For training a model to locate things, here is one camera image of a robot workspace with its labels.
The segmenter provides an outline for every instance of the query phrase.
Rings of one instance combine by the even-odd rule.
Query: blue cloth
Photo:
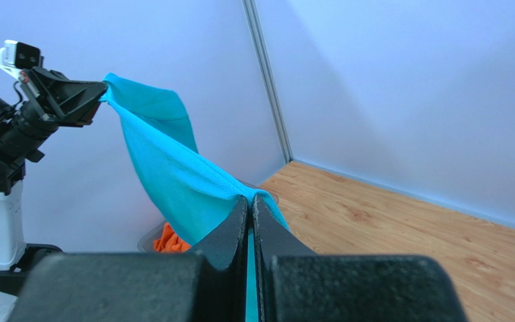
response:
[[[101,97],[121,118],[135,171],[150,199],[185,242],[198,243],[228,216],[239,195],[261,195],[286,228],[272,196],[251,189],[198,154],[192,126],[174,91],[133,82],[114,74]],[[247,261],[246,321],[258,320],[253,238]]]

